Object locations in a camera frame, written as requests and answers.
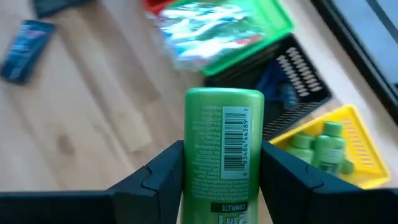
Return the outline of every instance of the wooden floor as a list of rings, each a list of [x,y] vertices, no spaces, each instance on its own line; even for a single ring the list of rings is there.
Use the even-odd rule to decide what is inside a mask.
[[[0,52],[34,18],[29,2],[0,0]],[[314,8],[281,2],[335,92],[306,119],[355,104],[398,186],[397,127]],[[0,190],[106,189],[183,138],[183,94],[202,77],[174,70],[140,1],[97,1],[48,21],[57,31],[31,83],[0,82]]]

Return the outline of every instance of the green bottle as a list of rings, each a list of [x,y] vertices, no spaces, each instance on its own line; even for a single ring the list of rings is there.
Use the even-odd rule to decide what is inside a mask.
[[[315,140],[315,158],[313,165],[332,175],[338,175],[344,161],[346,141],[341,138],[343,125],[325,122],[323,132]]]
[[[183,224],[258,224],[263,114],[256,90],[187,91]]]
[[[312,141],[313,138],[311,136],[296,134],[292,137],[286,151],[306,163],[311,164],[313,159],[313,150],[311,149]]]

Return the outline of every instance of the blue package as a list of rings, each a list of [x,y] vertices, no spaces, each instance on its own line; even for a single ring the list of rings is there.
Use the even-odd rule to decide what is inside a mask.
[[[27,83],[37,59],[54,30],[55,25],[46,22],[22,22],[0,69],[3,79],[18,85]]]
[[[266,100],[282,102],[280,86],[288,82],[289,79],[283,68],[276,60],[271,60],[257,81],[254,89],[262,92]]]
[[[282,102],[284,104],[285,110],[292,110],[299,103],[299,98],[296,95],[296,90],[290,82],[283,83],[280,86],[280,95],[282,96]]]

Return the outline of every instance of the black frame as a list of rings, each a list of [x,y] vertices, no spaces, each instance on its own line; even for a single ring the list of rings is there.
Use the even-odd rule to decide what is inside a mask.
[[[383,46],[384,49],[387,43],[383,41],[373,40],[371,42],[363,42],[361,35],[354,32],[353,26],[363,26],[369,23],[369,29],[373,33],[380,33],[380,35],[391,35],[393,39],[398,39],[398,30],[389,26],[391,23],[380,8],[380,5],[375,0],[356,0],[356,4],[360,4],[372,11],[372,15],[367,17],[368,21],[356,21],[351,18],[343,16],[340,11],[349,9],[353,14],[363,13],[356,8],[347,8],[343,6],[344,1],[340,1],[341,6],[334,3],[335,0],[311,0],[312,4],[319,11],[323,20],[326,22],[330,30],[334,33],[340,44],[343,46],[347,54],[350,56],[358,70],[361,72],[368,85],[373,89],[381,103],[388,110],[392,119],[398,124],[398,83],[393,83],[390,77],[396,77],[397,64],[384,64],[378,60],[377,55],[371,55],[366,50],[367,47],[378,48]],[[384,26],[374,27],[372,23],[380,22]],[[389,55],[390,58],[397,58],[398,52],[383,51],[383,55]]]
[[[275,224],[398,223],[398,190],[361,190],[263,141],[260,187]],[[183,141],[105,191],[0,194],[0,223],[174,224]]]

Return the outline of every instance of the bottle cap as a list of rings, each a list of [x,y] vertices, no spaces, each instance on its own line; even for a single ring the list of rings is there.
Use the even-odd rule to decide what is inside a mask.
[[[323,134],[329,135],[329,136],[340,136],[341,131],[343,130],[343,125],[340,123],[336,122],[331,122],[327,121],[323,125]]]
[[[309,149],[313,138],[305,134],[296,134],[292,137],[290,145],[301,149]]]

